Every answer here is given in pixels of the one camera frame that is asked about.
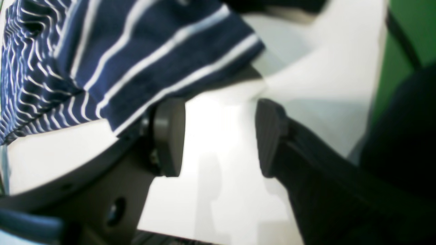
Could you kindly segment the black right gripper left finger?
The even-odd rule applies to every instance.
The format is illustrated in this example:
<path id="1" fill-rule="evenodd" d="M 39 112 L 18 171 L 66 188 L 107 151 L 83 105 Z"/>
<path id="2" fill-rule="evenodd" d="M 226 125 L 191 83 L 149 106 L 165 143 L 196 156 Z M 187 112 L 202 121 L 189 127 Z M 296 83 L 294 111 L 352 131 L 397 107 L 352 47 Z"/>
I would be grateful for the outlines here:
<path id="1" fill-rule="evenodd" d="M 1 230 L 49 245 L 130 244 L 155 177 L 181 172 L 185 102 L 154 106 L 103 153 L 30 191 L 1 198 Z"/>

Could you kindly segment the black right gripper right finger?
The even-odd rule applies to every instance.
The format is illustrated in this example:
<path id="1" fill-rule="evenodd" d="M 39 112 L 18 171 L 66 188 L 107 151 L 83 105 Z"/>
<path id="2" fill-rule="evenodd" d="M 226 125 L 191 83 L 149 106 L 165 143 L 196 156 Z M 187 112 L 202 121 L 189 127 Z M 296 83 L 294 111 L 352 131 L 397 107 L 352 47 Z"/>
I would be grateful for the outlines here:
<path id="1" fill-rule="evenodd" d="M 434 245 L 435 202 L 350 164 L 282 105 L 259 99 L 260 169 L 277 179 L 305 245 Z"/>

